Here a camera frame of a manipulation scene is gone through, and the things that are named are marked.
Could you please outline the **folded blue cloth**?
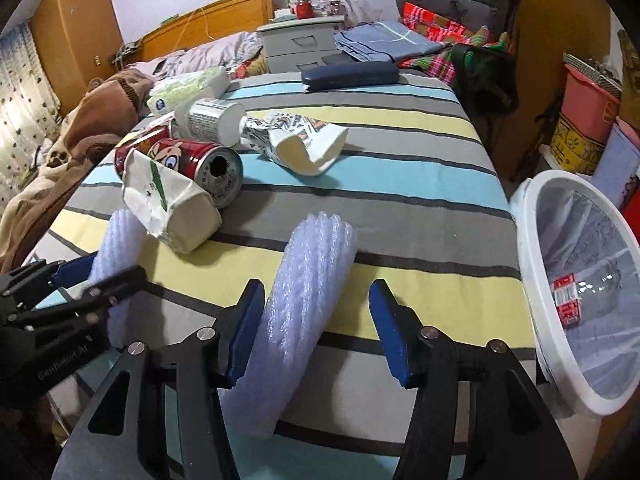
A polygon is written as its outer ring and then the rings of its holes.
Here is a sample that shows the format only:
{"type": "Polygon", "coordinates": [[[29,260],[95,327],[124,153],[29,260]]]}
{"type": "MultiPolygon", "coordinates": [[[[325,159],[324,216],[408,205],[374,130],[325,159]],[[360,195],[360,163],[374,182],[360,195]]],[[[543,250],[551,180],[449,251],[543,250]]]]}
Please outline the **folded blue cloth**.
{"type": "Polygon", "coordinates": [[[405,25],[382,21],[362,24],[334,32],[336,46],[359,62],[389,62],[393,64],[436,54],[447,47],[446,42],[432,41],[405,25]]]}

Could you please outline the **white milk carton with text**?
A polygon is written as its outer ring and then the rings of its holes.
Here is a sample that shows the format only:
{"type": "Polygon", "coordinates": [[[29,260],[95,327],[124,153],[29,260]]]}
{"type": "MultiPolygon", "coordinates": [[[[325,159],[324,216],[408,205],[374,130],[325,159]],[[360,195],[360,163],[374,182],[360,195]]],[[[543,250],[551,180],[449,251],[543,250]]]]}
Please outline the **white milk carton with text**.
{"type": "Polygon", "coordinates": [[[240,103],[212,98],[184,103],[175,110],[180,136],[228,148],[240,142],[246,118],[246,110],[240,103]]]}

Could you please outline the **green tissue pack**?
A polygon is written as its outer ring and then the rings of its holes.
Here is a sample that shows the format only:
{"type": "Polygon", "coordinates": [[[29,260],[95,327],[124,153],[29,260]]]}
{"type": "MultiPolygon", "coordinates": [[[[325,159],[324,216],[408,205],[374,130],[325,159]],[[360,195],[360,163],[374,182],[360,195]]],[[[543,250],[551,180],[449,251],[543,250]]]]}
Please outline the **green tissue pack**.
{"type": "Polygon", "coordinates": [[[160,117],[173,112],[203,90],[207,90],[214,98],[220,98],[230,84],[228,72],[220,66],[167,77],[154,84],[146,106],[154,116],[160,117]]]}

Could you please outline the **wooden headboard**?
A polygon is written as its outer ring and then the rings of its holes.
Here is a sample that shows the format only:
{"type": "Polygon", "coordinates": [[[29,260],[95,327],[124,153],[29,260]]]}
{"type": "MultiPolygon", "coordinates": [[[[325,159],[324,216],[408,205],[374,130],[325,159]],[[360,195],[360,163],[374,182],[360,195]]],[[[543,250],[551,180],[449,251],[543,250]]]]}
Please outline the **wooden headboard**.
{"type": "Polygon", "coordinates": [[[149,62],[237,32],[256,32],[273,17],[273,0],[218,0],[146,34],[134,59],[149,62]]]}

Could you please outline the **red plaid blanket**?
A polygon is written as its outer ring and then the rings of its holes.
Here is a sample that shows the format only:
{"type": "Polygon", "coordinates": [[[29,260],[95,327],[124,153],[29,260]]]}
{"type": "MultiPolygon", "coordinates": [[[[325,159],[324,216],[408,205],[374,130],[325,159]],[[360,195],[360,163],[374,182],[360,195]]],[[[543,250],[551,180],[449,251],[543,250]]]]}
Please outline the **red plaid blanket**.
{"type": "Polygon", "coordinates": [[[456,81],[456,71],[454,70],[454,62],[452,62],[452,48],[456,44],[469,44],[473,47],[501,52],[511,52],[512,50],[511,41],[506,32],[503,32],[497,40],[490,40],[490,32],[486,25],[477,32],[472,32],[462,24],[410,2],[405,2],[402,6],[401,23],[420,36],[434,42],[440,42],[445,47],[438,53],[407,58],[405,61],[401,61],[398,66],[411,68],[425,76],[437,78],[445,84],[449,84],[450,87],[456,81]]]}

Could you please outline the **patterned window curtain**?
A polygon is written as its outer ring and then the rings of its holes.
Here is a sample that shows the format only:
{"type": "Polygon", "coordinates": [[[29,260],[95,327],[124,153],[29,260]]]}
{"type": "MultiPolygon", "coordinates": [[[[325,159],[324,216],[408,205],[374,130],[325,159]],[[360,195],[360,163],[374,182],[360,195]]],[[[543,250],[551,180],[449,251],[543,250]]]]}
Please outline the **patterned window curtain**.
{"type": "Polygon", "coordinates": [[[21,191],[38,148],[60,122],[61,102],[26,22],[1,38],[1,206],[21,191]]]}

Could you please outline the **yellow patterned box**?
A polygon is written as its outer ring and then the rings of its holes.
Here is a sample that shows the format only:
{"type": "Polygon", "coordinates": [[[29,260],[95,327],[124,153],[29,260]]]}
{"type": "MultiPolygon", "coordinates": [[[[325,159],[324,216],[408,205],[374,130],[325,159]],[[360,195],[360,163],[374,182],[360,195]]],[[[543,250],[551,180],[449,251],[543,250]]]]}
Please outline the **yellow patterned box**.
{"type": "Polygon", "coordinates": [[[591,177],[596,172],[604,150],[603,143],[584,136],[572,122],[560,114],[551,137],[550,152],[563,170],[591,177]]]}

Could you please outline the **orange wooden wardrobe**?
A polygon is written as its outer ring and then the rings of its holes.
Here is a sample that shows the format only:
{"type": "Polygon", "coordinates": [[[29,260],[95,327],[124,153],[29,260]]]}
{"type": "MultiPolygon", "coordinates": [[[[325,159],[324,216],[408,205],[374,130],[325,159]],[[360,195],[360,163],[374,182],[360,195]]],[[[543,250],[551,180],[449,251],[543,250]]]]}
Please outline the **orange wooden wardrobe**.
{"type": "Polygon", "coordinates": [[[116,73],[122,34],[112,0],[41,0],[29,23],[50,85],[66,115],[93,79],[116,73]]]}

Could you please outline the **navy blue glasses case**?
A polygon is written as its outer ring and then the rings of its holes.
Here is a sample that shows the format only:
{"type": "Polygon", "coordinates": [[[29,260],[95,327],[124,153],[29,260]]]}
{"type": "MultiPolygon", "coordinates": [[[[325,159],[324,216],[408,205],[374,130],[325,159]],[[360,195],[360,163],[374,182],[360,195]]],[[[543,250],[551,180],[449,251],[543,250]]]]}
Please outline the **navy blue glasses case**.
{"type": "Polygon", "coordinates": [[[325,65],[302,71],[305,92],[396,84],[399,68],[386,62],[325,65]]]}

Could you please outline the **white foam roll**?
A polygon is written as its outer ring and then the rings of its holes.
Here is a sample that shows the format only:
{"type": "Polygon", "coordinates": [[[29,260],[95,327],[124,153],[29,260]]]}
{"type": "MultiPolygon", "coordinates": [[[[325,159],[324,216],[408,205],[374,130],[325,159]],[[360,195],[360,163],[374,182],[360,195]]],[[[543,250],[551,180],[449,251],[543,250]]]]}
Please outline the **white foam roll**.
{"type": "Polygon", "coordinates": [[[337,214],[310,214],[293,231],[271,287],[243,377],[220,397],[224,421],[268,438],[305,375],[357,252],[337,214]]]}
{"type": "MultiPolygon", "coordinates": [[[[111,215],[100,249],[93,259],[88,284],[94,285],[136,266],[146,237],[146,229],[129,209],[111,215]]],[[[115,348],[126,346],[127,318],[131,298],[108,310],[107,333],[115,348]]]]}

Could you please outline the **brown fleece blanket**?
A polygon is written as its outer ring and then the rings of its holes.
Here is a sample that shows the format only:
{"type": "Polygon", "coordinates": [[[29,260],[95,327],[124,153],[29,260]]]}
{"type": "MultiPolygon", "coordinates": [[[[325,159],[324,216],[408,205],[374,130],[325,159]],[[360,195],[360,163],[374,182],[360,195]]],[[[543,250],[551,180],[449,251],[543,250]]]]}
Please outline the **brown fleece blanket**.
{"type": "Polygon", "coordinates": [[[3,211],[3,273],[22,265],[89,172],[149,113],[153,86],[140,70],[121,70],[96,84],[65,117],[37,177],[3,211]]]}

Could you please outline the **red label trash in bin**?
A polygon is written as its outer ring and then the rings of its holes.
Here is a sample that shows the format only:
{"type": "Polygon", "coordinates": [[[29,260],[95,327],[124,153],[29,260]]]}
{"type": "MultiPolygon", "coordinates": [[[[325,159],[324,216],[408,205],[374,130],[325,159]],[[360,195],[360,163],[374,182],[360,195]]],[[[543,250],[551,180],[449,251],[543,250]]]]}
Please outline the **red label trash in bin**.
{"type": "Polygon", "coordinates": [[[574,273],[557,278],[551,284],[556,313],[564,328],[572,327],[582,319],[582,303],[574,273]]]}

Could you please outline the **red herbal tea can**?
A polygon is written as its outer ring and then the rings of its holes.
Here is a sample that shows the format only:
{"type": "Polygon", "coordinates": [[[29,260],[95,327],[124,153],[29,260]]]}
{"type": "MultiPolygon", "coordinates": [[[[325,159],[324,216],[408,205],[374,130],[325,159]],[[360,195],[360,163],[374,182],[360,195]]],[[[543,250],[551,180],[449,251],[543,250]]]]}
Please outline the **red herbal tea can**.
{"type": "Polygon", "coordinates": [[[132,139],[128,140],[119,148],[116,148],[114,155],[114,169],[119,179],[122,179],[125,171],[125,160],[132,150],[148,154],[152,146],[163,139],[169,139],[171,126],[168,124],[146,128],[140,131],[132,139]]]}

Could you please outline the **red cartoon drink can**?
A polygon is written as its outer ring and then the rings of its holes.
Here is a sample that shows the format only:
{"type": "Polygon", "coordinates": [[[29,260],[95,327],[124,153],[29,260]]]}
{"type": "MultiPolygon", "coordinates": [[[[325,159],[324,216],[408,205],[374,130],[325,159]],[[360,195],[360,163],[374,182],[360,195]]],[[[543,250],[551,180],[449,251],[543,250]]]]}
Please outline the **red cartoon drink can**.
{"type": "Polygon", "coordinates": [[[218,209],[229,207],[241,192],[243,164],[232,148],[213,142],[162,139],[150,148],[148,156],[193,180],[212,196],[218,209]]]}

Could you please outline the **white crushed paper carton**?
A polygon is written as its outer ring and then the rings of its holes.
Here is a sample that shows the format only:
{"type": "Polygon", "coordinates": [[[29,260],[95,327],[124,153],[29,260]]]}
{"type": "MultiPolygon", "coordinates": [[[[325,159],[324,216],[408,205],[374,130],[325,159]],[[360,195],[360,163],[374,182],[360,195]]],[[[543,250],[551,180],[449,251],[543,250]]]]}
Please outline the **white crushed paper carton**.
{"type": "Polygon", "coordinates": [[[152,237],[178,254],[190,254],[222,225],[212,196],[137,150],[125,159],[122,200],[152,237]]]}

